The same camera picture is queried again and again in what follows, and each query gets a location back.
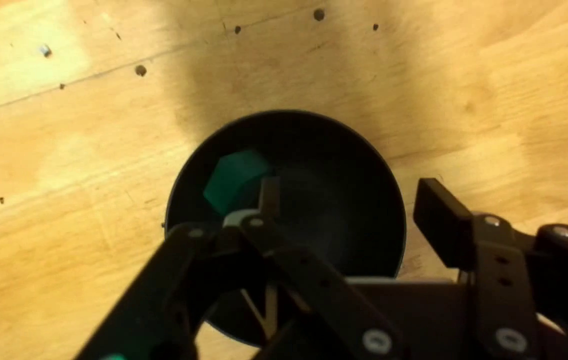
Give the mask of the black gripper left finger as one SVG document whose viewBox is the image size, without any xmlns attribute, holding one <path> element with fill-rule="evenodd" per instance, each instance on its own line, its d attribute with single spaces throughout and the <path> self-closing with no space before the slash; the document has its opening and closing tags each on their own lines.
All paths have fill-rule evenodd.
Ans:
<svg viewBox="0 0 568 360">
<path fill-rule="evenodd" d="M 404 250 L 393 178 L 265 175 L 220 222 L 171 226 L 76 360 L 199 360 L 213 324 L 256 360 L 399 360 L 402 334 L 350 282 Z"/>
</svg>

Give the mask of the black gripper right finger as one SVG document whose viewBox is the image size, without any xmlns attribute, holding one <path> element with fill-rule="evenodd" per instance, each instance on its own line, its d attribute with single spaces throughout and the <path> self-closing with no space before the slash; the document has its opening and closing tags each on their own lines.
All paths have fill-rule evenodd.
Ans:
<svg viewBox="0 0 568 360">
<path fill-rule="evenodd" d="M 418 180 L 414 222 L 470 289 L 472 338 L 490 360 L 568 360 L 568 223 L 525 234 L 437 178 Z"/>
</svg>

